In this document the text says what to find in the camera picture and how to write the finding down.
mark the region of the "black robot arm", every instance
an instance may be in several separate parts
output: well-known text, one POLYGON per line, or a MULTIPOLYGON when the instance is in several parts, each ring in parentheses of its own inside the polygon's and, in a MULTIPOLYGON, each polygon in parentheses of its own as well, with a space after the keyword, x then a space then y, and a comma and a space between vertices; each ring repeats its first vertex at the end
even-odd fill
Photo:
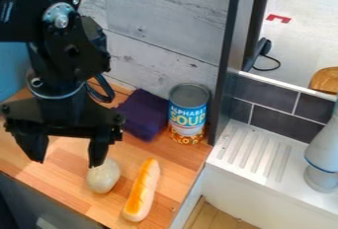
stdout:
POLYGON ((1 109, 6 130, 32 160, 43 161, 49 135, 89 138, 91 167, 122 140, 125 118, 87 93, 86 81, 102 80, 110 70, 110 55, 100 26, 77 12, 80 1, 0 0, 0 41, 27 43, 28 87, 35 96, 1 109))

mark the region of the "bread loaf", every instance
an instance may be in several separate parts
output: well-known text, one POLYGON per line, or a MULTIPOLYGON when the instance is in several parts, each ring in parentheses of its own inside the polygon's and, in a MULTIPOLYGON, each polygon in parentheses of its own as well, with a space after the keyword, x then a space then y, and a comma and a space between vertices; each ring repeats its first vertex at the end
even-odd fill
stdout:
POLYGON ((123 210, 123 217, 132 222, 143 220, 150 211, 160 168, 155 159, 147 159, 141 165, 129 198, 123 210))
POLYGON ((111 190, 120 178, 119 165, 110 158, 99 167, 92 167, 87 172, 87 185, 96 193, 106 193, 111 190))

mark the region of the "sponge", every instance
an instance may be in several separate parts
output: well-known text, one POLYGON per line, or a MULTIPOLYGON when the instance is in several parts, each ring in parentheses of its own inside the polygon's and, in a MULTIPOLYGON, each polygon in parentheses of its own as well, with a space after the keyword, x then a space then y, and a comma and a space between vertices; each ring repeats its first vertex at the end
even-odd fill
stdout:
POLYGON ((142 89, 135 90, 117 108, 127 118, 125 130, 150 141, 168 122, 168 101, 142 89))

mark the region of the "gray wall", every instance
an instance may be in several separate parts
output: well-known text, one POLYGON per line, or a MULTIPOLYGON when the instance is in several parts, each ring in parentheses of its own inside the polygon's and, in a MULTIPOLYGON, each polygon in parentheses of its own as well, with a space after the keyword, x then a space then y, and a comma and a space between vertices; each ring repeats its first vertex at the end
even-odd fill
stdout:
POLYGON ((229 0, 82 0, 104 29, 108 76, 162 97, 198 82, 214 91, 229 0))

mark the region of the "wooden floor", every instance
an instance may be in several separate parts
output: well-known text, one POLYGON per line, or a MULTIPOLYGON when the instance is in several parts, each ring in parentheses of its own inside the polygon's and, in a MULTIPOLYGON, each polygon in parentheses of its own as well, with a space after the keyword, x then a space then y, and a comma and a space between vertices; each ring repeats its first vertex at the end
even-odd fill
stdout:
POLYGON ((258 229, 258 227, 218 210, 202 196, 184 229, 258 229))

